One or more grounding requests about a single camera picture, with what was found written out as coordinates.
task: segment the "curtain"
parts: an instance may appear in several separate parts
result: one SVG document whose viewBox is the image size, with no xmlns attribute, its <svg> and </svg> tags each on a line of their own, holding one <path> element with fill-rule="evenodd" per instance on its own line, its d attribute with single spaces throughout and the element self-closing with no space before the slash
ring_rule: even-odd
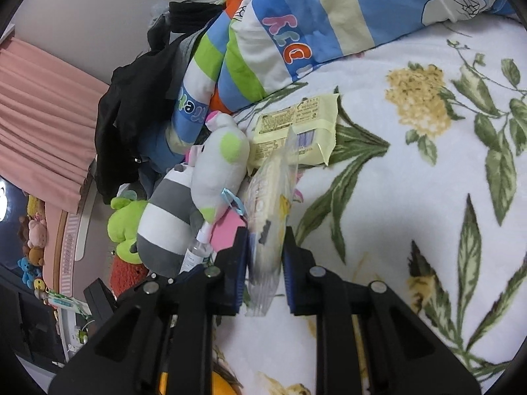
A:
<svg viewBox="0 0 527 395">
<path fill-rule="evenodd" d="M 108 86 L 16 38 L 0 46 L 0 175 L 77 213 Z"/>
</svg>

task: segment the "red plush toy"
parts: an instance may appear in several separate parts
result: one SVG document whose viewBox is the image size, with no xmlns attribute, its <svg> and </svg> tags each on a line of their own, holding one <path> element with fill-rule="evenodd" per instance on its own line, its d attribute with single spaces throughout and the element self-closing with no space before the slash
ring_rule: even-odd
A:
<svg viewBox="0 0 527 395">
<path fill-rule="evenodd" d="M 148 269 L 142 264 L 130 264 L 121 260 L 117 254 L 113 258 L 110 288 L 119 297 L 128 288 L 133 287 L 148 276 Z"/>
</svg>

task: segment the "clear plastic bottle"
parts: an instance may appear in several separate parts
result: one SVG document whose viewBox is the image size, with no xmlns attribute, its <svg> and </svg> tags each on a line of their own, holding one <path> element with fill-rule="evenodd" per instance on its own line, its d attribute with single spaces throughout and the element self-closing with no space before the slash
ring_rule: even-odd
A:
<svg viewBox="0 0 527 395">
<path fill-rule="evenodd" d="M 179 273 L 189 272 L 197 265 L 207 262 L 213 252 L 210 246 L 212 227 L 212 224 L 206 221 L 204 222 L 201 229 L 199 229 L 196 239 L 190 243 L 185 252 L 185 258 L 183 259 Z"/>
</svg>

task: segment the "barcode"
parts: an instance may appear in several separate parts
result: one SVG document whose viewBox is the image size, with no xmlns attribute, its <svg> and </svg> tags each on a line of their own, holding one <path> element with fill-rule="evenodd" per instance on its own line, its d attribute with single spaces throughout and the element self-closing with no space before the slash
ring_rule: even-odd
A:
<svg viewBox="0 0 527 395">
<path fill-rule="evenodd" d="M 313 143 L 313 138 L 315 137 L 315 130 L 308 130 L 297 135 L 298 148 L 309 147 Z"/>
</svg>

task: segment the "pink teddy bear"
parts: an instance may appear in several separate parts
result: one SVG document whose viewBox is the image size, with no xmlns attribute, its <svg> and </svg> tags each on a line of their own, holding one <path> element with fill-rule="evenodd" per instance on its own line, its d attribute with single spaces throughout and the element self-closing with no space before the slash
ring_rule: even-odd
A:
<svg viewBox="0 0 527 395">
<path fill-rule="evenodd" d="M 31 220 L 30 224 L 30 239 L 27 246 L 30 248 L 43 248 L 47 243 L 47 226 L 46 220 Z"/>
</svg>

